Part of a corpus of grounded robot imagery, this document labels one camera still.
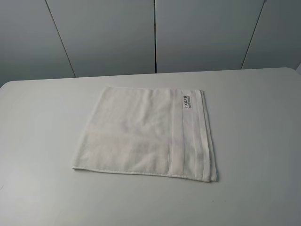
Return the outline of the white towel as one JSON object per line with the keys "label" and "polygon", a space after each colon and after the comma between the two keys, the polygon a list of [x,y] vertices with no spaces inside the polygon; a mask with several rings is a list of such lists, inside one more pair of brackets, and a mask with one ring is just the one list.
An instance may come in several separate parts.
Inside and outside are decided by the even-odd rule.
{"label": "white towel", "polygon": [[72,168],[215,182],[204,92],[105,87]]}

